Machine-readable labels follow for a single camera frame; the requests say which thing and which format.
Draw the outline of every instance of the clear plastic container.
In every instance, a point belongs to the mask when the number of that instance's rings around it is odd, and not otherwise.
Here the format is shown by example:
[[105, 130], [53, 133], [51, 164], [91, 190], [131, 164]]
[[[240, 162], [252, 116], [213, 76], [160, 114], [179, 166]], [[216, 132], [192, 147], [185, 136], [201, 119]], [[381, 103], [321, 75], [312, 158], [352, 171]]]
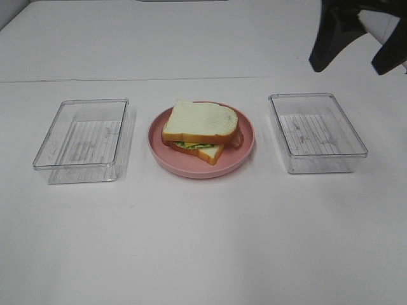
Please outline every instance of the clear plastic container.
[[62, 102], [33, 162], [48, 184], [116, 180], [127, 167], [128, 100]]
[[289, 173], [353, 172], [368, 150], [330, 93], [269, 97]]

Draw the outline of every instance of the white table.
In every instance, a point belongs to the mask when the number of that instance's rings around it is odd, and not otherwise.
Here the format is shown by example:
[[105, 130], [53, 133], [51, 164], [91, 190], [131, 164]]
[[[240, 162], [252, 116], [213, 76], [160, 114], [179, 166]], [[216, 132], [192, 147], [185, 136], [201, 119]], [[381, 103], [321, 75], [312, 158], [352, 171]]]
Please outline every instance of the white table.
[[[355, 173], [289, 175], [267, 96], [332, 92], [369, 149]], [[404, 304], [407, 87], [394, 75], [0, 84], [0, 304]], [[63, 100], [128, 97], [125, 177], [47, 185], [31, 163]], [[147, 132], [175, 99], [252, 121], [235, 172], [162, 169]]]
[[[316, 0], [37, 1], [0, 32], [0, 81], [308, 77], [319, 15]], [[379, 48], [365, 35], [322, 74], [374, 75]]]

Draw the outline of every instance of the bread slice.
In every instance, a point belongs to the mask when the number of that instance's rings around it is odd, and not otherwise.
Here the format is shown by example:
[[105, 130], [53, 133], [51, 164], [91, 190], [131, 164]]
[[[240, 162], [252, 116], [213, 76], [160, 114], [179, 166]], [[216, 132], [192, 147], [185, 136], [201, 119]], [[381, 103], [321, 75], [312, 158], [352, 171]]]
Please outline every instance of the bread slice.
[[179, 151], [180, 153], [190, 154], [192, 156], [196, 156], [210, 165], [215, 165], [217, 159], [220, 157], [224, 145], [216, 144], [213, 147], [206, 147], [206, 148], [199, 148], [199, 149], [185, 149], [182, 147], [177, 146], [173, 142], [169, 142], [169, 147], [171, 147], [175, 151]]
[[238, 118], [232, 108], [177, 100], [162, 138], [164, 141], [227, 144], [237, 132]]

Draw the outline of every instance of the black object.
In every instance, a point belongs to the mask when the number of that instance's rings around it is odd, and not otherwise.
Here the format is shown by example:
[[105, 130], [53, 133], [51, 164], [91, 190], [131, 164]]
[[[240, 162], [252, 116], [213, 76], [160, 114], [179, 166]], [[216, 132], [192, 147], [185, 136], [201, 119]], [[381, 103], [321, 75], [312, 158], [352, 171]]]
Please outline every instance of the black object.
[[323, 71], [352, 41], [365, 35], [361, 10], [379, 11], [400, 18], [397, 27], [375, 55], [372, 65], [379, 75], [407, 60], [407, 0], [321, 0], [321, 22], [310, 63]]

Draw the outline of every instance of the plate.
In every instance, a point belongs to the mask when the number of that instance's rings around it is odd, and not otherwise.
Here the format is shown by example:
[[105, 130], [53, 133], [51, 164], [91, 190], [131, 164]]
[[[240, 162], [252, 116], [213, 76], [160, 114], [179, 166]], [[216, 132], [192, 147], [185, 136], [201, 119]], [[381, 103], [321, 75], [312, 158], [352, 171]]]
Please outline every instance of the plate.
[[210, 165], [196, 156], [183, 154], [164, 145], [161, 140], [162, 130], [171, 115], [171, 107], [158, 115], [149, 128], [149, 146], [157, 162], [176, 175], [192, 179], [214, 178], [238, 168], [246, 161], [253, 149], [255, 142], [254, 128], [243, 113], [233, 107], [230, 108], [237, 113], [239, 127], [244, 136], [243, 144], [238, 149], [225, 147], [216, 164]]

